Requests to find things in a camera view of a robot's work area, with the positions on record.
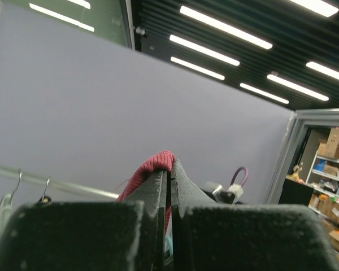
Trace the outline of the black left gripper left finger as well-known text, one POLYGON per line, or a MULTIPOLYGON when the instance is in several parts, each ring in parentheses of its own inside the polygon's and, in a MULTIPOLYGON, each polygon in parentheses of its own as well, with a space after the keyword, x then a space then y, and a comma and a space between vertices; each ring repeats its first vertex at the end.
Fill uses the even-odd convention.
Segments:
POLYGON ((21 206, 0 239, 0 270, 162 270, 167 172, 119 202, 21 206))

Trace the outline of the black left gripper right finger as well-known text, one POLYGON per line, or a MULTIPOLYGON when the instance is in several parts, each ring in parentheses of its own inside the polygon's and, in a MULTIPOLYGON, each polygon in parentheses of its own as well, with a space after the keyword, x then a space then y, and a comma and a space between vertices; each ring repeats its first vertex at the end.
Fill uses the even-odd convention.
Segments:
POLYGON ((219 204, 173 165, 174 270, 339 270, 317 215, 300 205, 219 204))

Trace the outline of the red tank top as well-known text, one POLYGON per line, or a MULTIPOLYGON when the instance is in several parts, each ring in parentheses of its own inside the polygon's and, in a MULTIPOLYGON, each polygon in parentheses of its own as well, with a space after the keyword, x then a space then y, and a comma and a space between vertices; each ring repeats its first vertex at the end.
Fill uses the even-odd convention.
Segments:
POLYGON ((144 183, 150 175, 155 171, 167 171, 171 172, 172 167, 176 161, 175 155, 170 151, 161 151, 152 157, 148 158, 133 174, 129 179, 124 191, 116 199, 120 202, 127 198, 142 183, 144 183))

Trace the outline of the pale green plastic hanger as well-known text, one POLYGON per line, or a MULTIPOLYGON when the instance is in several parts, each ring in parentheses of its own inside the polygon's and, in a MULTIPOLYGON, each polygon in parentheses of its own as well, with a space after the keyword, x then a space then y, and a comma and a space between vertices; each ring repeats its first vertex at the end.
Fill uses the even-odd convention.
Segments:
POLYGON ((12 201, 16 191, 21 183, 23 172, 19 169, 19 178, 16 188, 9 194, 6 194, 0 202, 0 238, 6 228, 6 225, 12 215, 12 201))

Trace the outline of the teal plastic hanger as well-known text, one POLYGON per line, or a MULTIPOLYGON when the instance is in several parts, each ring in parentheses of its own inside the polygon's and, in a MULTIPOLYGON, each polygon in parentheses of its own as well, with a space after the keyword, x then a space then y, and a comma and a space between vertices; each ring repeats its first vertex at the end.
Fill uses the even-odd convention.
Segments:
POLYGON ((165 236, 166 244, 168 247, 169 254, 172 256, 173 255, 173 241, 172 237, 170 235, 165 236))

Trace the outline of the yellow plastic hanger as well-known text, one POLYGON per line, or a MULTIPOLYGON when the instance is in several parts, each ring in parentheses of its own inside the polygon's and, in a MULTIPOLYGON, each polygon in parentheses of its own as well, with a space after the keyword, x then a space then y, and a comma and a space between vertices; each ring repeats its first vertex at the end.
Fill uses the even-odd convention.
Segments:
POLYGON ((45 188, 44 188, 44 192, 43 192, 42 196, 39 198, 39 200, 37 201, 37 203, 50 203, 50 202, 52 202, 51 197, 46 195, 46 192, 47 192, 47 189, 49 187, 50 181, 51 181, 51 177, 48 177, 47 180, 46 180, 46 185, 45 185, 45 188))

